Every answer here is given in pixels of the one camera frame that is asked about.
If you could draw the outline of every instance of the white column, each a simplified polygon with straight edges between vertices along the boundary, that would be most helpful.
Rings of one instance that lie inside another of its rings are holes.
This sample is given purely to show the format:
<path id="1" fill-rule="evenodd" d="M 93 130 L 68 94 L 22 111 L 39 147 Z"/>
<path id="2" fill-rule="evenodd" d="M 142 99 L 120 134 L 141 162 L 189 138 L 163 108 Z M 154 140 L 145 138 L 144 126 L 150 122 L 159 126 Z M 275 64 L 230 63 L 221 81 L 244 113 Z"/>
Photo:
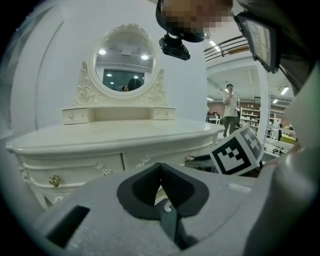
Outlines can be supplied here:
<path id="1" fill-rule="evenodd" d="M 268 113 L 269 113 L 269 89 L 267 74 L 264 67 L 257 63 L 259 82 L 260 82 L 260 94 L 261 94 L 261 108 L 260 108 L 260 123 L 258 128 L 257 137 L 261 144 L 265 142 L 265 136 L 268 125 Z"/>

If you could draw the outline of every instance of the person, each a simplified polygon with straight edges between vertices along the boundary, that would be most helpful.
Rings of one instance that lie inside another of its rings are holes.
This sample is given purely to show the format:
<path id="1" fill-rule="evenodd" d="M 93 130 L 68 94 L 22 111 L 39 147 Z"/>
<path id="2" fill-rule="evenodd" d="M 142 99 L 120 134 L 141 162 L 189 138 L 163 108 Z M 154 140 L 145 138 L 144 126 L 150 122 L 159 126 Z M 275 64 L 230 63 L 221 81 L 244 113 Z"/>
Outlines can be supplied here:
<path id="1" fill-rule="evenodd" d="M 131 78 L 127 85 L 119 86 L 116 90 L 118 92 L 131 92 L 135 89 L 138 89 L 142 86 L 142 83 L 139 79 Z"/>
<path id="2" fill-rule="evenodd" d="M 233 94 L 234 86 L 229 83 L 226 86 L 228 91 L 227 94 L 223 96 L 224 104 L 224 132 L 223 137 L 227 137 L 227 131 L 229 128 L 229 133 L 232 134 L 236 129 L 238 111 L 236 110 L 239 107 L 239 99 L 236 95 Z"/>
<path id="3" fill-rule="evenodd" d="M 281 137 L 282 137 L 282 131 L 278 130 L 278 141 L 280 141 Z"/>
<path id="4" fill-rule="evenodd" d="M 131 92 L 135 89 L 138 89 L 142 86 L 142 83 L 139 79 L 131 78 L 128 82 L 128 91 Z"/>
<path id="5" fill-rule="evenodd" d="M 129 91 L 128 85 L 121 85 L 116 90 L 117 90 L 117 92 L 128 92 Z"/>

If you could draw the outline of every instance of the gold drawer knob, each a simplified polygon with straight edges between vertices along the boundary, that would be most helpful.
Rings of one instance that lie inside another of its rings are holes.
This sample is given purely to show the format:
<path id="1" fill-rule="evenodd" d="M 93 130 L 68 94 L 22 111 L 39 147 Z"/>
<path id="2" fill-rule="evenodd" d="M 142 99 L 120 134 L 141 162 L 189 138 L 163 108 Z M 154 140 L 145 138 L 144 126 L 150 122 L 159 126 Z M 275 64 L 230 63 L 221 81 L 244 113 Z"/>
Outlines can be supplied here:
<path id="1" fill-rule="evenodd" d="M 53 177 L 49 178 L 49 183 L 55 188 L 59 187 L 59 177 L 57 175 L 53 175 Z"/>

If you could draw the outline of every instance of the small drawer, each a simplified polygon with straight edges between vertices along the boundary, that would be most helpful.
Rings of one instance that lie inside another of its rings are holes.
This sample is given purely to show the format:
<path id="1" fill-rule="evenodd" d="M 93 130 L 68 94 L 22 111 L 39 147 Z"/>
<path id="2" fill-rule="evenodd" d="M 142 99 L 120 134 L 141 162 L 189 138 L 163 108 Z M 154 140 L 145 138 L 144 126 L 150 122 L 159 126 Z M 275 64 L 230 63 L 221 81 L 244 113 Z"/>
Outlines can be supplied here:
<path id="1" fill-rule="evenodd" d="M 64 125 L 89 123 L 90 112 L 87 108 L 75 108 L 62 111 L 62 122 Z"/>
<path id="2" fill-rule="evenodd" d="M 38 163 L 28 161 L 24 168 L 35 186 L 47 192 L 61 193 L 124 170 L 121 154 L 42 160 Z"/>
<path id="3" fill-rule="evenodd" d="M 152 117 L 153 117 L 153 120 L 175 120 L 176 109 L 155 107 L 153 109 Z"/>

